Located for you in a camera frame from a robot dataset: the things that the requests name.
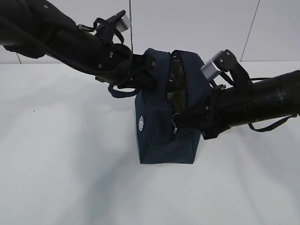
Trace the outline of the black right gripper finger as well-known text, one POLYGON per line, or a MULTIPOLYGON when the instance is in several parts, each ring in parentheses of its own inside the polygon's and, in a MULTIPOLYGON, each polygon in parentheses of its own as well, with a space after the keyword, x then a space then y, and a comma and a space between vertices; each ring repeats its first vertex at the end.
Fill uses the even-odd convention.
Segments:
POLYGON ((204 114, 184 112, 174 115, 173 123, 179 128, 199 128, 206 121, 204 114))

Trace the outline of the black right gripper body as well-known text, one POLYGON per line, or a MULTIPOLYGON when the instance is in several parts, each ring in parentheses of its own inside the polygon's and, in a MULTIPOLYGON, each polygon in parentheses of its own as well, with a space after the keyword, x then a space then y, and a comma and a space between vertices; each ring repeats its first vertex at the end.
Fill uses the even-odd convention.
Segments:
POLYGON ((226 99, 225 90, 212 90, 187 111, 185 128, 197 129, 204 140, 215 139, 230 127, 221 116, 220 106, 226 99))

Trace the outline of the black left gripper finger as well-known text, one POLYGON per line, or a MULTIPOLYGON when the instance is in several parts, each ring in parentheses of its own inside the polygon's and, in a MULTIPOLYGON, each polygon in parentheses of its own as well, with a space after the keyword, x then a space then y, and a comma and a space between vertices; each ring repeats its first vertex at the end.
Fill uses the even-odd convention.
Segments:
POLYGON ((137 75, 137 88, 140 90, 155 90, 157 81, 147 70, 142 70, 137 75))

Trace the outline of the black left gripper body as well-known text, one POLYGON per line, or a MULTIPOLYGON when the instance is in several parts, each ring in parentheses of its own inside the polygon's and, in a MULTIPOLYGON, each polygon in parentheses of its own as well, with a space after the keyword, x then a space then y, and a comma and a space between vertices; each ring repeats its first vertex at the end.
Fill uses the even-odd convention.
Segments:
POLYGON ((151 71, 155 67, 155 59, 148 52, 142 55, 133 54, 130 63, 123 62, 115 69, 115 73, 105 78, 103 75, 98 75, 95 80, 99 82, 106 82, 118 89, 138 89, 137 88, 137 75, 142 70, 151 71))

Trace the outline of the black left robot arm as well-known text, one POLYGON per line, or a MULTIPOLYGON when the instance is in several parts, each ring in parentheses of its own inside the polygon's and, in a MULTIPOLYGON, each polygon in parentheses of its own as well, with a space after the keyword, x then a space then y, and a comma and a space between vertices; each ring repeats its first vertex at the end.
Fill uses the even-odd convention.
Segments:
POLYGON ((130 28, 125 10, 91 26, 77 24, 46 0, 3 0, 0 44, 32 59, 54 58, 120 89, 153 90, 153 58, 134 54, 122 33, 130 28))

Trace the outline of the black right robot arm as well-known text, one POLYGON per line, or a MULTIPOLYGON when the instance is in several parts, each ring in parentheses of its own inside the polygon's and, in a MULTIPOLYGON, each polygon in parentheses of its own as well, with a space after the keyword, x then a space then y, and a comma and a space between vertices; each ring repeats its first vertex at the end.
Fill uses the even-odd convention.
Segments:
POLYGON ((211 89, 185 112, 176 114, 178 128, 200 130, 205 140, 217 138, 232 127, 280 118, 257 132, 271 131, 300 114, 299 70, 251 83, 247 88, 211 89))

